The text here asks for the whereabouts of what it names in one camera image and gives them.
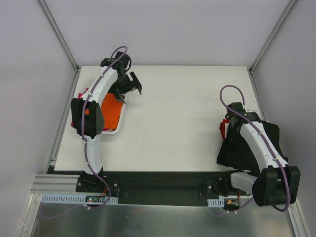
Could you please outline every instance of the white tabletop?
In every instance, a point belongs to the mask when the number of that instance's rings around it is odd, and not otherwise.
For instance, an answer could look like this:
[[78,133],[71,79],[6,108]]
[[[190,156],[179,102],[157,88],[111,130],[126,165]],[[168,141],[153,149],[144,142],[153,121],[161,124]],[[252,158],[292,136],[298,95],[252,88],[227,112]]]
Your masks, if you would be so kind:
[[[226,84],[238,86],[247,109],[258,105],[246,67],[232,66],[133,66],[143,86],[128,93],[120,130],[101,135],[101,159],[107,171],[225,171],[216,164],[222,144],[219,131],[226,109],[219,91]],[[84,80],[97,77],[98,66],[84,66],[75,97]],[[227,104],[241,101],[227,88]],[[71,127],[71,113],[62,138],[56,171],[81,171],[80,136]]]

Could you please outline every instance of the white wall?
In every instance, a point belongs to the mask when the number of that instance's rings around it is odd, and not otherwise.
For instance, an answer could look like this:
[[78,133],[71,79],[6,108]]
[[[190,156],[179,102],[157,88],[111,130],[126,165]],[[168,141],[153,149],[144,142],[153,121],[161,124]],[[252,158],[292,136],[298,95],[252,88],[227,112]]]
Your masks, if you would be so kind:
[[0,3],[0,236],[43,172],[74,71],[35,0]]
[[267,119],[302,173],[298,198],[316,236],[316,1],[300,0],[255,72]]
[[46,0],[79,65],[250,67],[289,0]]

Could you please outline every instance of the purple cable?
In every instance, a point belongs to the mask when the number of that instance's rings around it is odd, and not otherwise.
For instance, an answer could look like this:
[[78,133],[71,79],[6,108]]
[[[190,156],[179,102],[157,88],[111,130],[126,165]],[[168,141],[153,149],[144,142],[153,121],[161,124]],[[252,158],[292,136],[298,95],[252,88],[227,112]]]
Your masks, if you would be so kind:
[[276,161],[277,165],[279,166],[280,170],[281,170],[281,173],[282,173],[282,176],[283,176],[283,180],[284,180],[284,184],[285,184],[285,192],[286,192],[286,205],[285,205],[285,208],[284,209],[280,209],[276,206],[273,206],[276,210],[278,211],[281,211],[281,212],[285,212],[288,210],[289,206],[290,206],[290,189],[289,189],[289,186],[288,186],[288,181],[287,181],[287,178],[286,178],[286,174],[285,174],[285,171],[284,171],[284,168],[282,167],[281,165],[281,162],[277,159],[277,156],[275,155],[275,153],[273,152],[268,140],[266,139],[266,137],[261,133],[260,129],[257,128],[257,126],[251,122],[248,118],[246,118],[244,115],[238,113],[237,111],[231,109],[230,107],[228,107],[225,102],[223,101],[223,97],[222,97],[222,93],[223,93],[223,90],[226,88],[226,87],[233,87],[235,89],[237,89],[241,96],[242,96],[242,103],[243,105],[245,104],[244,102],[244,96],[243,96],[243,93],[242,91],[237,87],[237,86],[234,86],[234,85],[225,85],[221,91],[219,92],[219,98],[222,102],[222,104],[226,107],[226,109],[228,109],[229,111],[231,111],[232,113],[234,113],[235,115],[243,118],[244,120],[247,121],[247,123],[249,123],[258,133],[258,135],[260,135],[260,137],[262,138],[262,140],[264,141],[264,143],[266,144],[269,152],[271,153],[272,157],[274,158],[274,160]]
[[250,202],[251,202],[252,200],[253,200],[253,197],[252,197],[245,205],[241,206],[241,207],[238,208],[238,210],[236,210],[236,211],[240,211],[240,210],[244,209],[246,206],[248,206],[248,205],[250,204]]
[[[92,94],[94,89],[96,88],[96,86],[98,85],[98,83],[101,81],[101,79],[103,78],[103,76],[105,75],[105,73],[107,73],[107,71],[115,64],[117,63],[127,52],[127,47],[126,46],[121,46],[121,47],[118,47],[116,50],[114,50],[114,52],[112,53],[111,55],[111,58],[113,57],[113,55],[121,48],[125,48],[125,51],[116,59],[113,61],[113,63],[111,63],[105,70],[104,72],[102,73],[102,76],[100,76],[98,78],[98,80],[96,81],[96,83],[93,85],[90,93]],[[83,108],[82,108],[82,114],[81,114],[81,138],[83,141],[87,142],[87,139],[84,137],[84,116],[85,116],[85,108],[86,108],[86,105],[88,103],[88,100],[90,99],[91,95],[88,95],[84,104],[83,104]],[[90,163],[89,163],[89,159],[88,159],[88,155],[87,155],[87,144],[85,143],[84,145],[84,158],[85,158],[85,162],[87,162],[87,166],[88,168],[91,170],[91,172],[98,178],[100,179],[104,185],[107,187],[108,191],[109,191],[109,196],[108,198],[106,199],[105,202],[103,202],[101,205],[99,206],[96,206],[96,207],[90,207],[90,209],[99,209],[101,207],[103,207],[111,198],[111,190],[110,190],[110,187],[109,185],[107,184],[107,182],[105,182],[105,180],[103,178],[101,178],[91,167]]]
[[[126,52],[127,52],[127,47],[126,47],[126,46],[121,46],[121,47],[118,47],[116,50],[114,50],[114,52],[112,53],[112,56],[113,56],[119,49],[121,49],[121,48],[125,48],[125,51],[123,52],[123,54],[122,54],[120,57],[118,57],[116,60],[114,60],[114,62],[111,63],[111,64],[104,70],[104,72],[102,73],[102,76],[100,76],[100,77],[98,78],[97,82],[96,82],[96,83],[94,84],[94,86],[92,87],[92,89],[91,89],[91,91],[90,91],[91,94],[92,94],[92,92],[94,91],[96,85],[97,85],[97,84],[100,82],[100,80],[103,78],[104,74],[105,74],[117,61],[119,61],[119,60],[126,54]],[[81,138],[82,138],[82,140],[84,140],[85,142],[87,141],[87,139],[85,139],[85,137],[84,137],[84,114],[85,114],[84,112],[85,112],[85,108],[86,108],[86,105],[87,105],[88,100],[90,99],[90,97],[91,97],[91,96],[88,95],[88,96],[87,96],[87,99],[85,100],[85,102],[84,102],[84,104],[83,104],[82,116],[81,116]],[[99,206],[97,206],[97,207],[92,207],[92,206],[90,207],[90,209],[98,209],[98,208],[104,206],[104,205],[110,200],[110,198],[111,198],[111,190],[110,190],[110,187],[109,187],[109,185],[107,184],[107,182],[105,182],[104,179],[102,179],[96,172],[94,172],[94,170],[92,169],[91,165],[89,164],[89,159],[88,159],[88,155],[87,155],[87,144],[86,144],[86,143],[85,143],[85,145],[84,145],[84,158],[85,158],[85,161],[88,163],[88,167],[89,167],[89,169],[91,170],[91,172],[92,172],[98,179],[100,179],[100,180],[104,183],[104,185],[107,187],[107,189],[108,189],[108,191],[109,191],[109,197],[106,199],[105,202],[103,202],[101,205],[99,205]],[[55,215],[55,216],[49,216],[49,217],[43,216],[43,214],[42,214],[42,212],[41,212],[42,206],[40,206],[40,207],[39,207],[39,216],[40,216],[41,218],[43,218],[43,219],[51,220],[51,219],[55,219],[55,218],[57,218],[57,217],[60,217],[60,216],[62,216],[62,215],[64,215],[64,214],[66,214],[66,213],[68,213],[68,212],[70,212],[70,211],[72,211],[72,210],[74,210],[74,209],[80,207],[80,206],[83,207],[84,205],[79,204],[79,205],[73,206],[72,208],[70,208],[70,209],[68,209],[68,210],[66,210],[66,211],[64,211],[64,212],[62,212],[62,213],[59,213],[59,214],[57,214],[57,215]]]

